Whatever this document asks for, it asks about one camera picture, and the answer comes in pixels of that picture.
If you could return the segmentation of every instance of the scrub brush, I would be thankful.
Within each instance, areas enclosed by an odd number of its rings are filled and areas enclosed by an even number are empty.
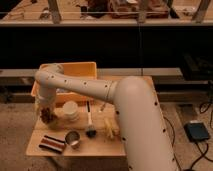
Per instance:
[[[93,138],[96,135],[96,129],[92,123],[92,116],[91,116],[89,101],[86,102],[86,106],[87,106],[87,115],[88,115],[88,125],[85,129],[85,132],[89,138]]]

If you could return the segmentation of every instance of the white cup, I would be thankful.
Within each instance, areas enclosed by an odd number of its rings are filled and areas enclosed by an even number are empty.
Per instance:
[[[69,118],[70,121],[76,121],[78,116],[78,104],[74,101],[68,101],[64,103],[62,111]]]

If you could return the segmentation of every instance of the wooden table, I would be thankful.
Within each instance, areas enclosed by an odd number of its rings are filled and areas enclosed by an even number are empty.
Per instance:
[[[100,79],[107,80],[119,80],[122,77],[112,77],[112,76],[104,76],[100,77]],[[151,77],[143,77],[153,88],[154,85]],[[59,138],[64,140],[66,133],[70,130],[75,129],[80,133],[81,136],[81,144],[77,150],[73,150],[70,147],[67,147],[63,152],[63,156],[70,157],[80,157],[80,156],[101,156],[101,157],[119,157],[125,156],[125,152],[123,149],[123,145],[120,141],[119,137],[119,127],[116,121],[116,115],[114,111],[114,106],[111,104],[107,104],[106,108],[103,112],[99,112],[101,105],[103,102],[94,101],[91,103],[91,112],[93,117],[93,123],[97,129],[97,135],[93,139],[87,138],[85,135],[85,126],[87,125],[87,111],[85,104],[79,104],[78,113],[79,120],[76,122],[70,122],[68,118],[63,114],[61,108],[56,108],[55,113],[58,115],[58,126],[57,129],[51,130],[48,128],[39,118],[36,122],[35,128],[33,130],[31,139],[29,141],[26,155],[28,156],[58,156],[50,151],[42,150],[38,147],[42,137],[44,135],[53,136],[55,138]],[[117,136],[115,136],[114,140],[110,140],[106,137],[104,118],[108,118],[112,123],[113,130],[116,132]]]
[[[184,9],[187,7],[195,7],[196,9],[199,7],[201,0],[174,0],[173,8],[175,12],[178,14],[181,20],[191,20],[192,16],[187,16],[184,14]],[[208,10],[205,15],[206,20],[213,19],[213,2],[210,2]]]
[[[43,9],[49,7],[48,0],[38,0],[37,3],[29,5],[31,2],[29,0],[22,0],[15,8],[6,15],[3,20],[39,20]],[[59,12],[61,14],[62,20],[79,20],[81,18],[81,11],[76,5],[86,5],[86,0],[57,0]],[[173,7],[183,20],[191,20],[191,16],[186,16],[183,14],[182,10],[176,10],[175,7],[187,7],[194,6],[198,7],[200,0],[174,0]],[[213,3],[211,2],[206,13],[205,19],[213,19]],[[110,15],[104,15],[101,20],[113,20]]]

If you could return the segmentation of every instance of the black object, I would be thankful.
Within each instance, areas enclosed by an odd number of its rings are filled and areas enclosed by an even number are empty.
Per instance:
[[[91,15],[92,17],[95,17],[95,18],[100,18],[104,16],[106,12],[107,12],[107,6],[105,4],[89,7],[88,9],[88,15]]]
[[[184,129],[190,142],[200,142],[210,138],[210,135],[202,122],[187,123],[185,124]]]
[[[180,68],[187,80],[213,80],[212,56],[183,54]]]
[[[35,3],[37,3],[37,0],[31,0],[31,3],[35,4]]]
[[[87,112],[90,113],[90,103],[89,103],[89,101],[86,102],[86,106],[87,106]],[[86,133],[88,138],[93,138],[93,137],[95,137],[97,131],[96,131],[94,125],[92,124],[92,125],[88,125],[86,127],[85,133]]]
[[[82,16],[87,15],[87,6],[76,5],[76,7],[81,8],[81,15],[82,15]]]

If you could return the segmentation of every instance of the yellow bin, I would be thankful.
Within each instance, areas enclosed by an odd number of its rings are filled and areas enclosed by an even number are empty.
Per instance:
[[[64,67],[65,75],[97,79],[97,65],[95,62],[70,62],[59,64],[61,64]],[[48,65],[49,64],[42,64],[39,67],[39,69],[44,68]],[[33,88],[31,90],[31,96],[35,97],[38,86],[39,85],[35,81],[33,84]],[[62,104],[69,100],[87,101],[93,99],[74,92],[68,92],[68,93],[57,93],[55,102],[56,104]]]

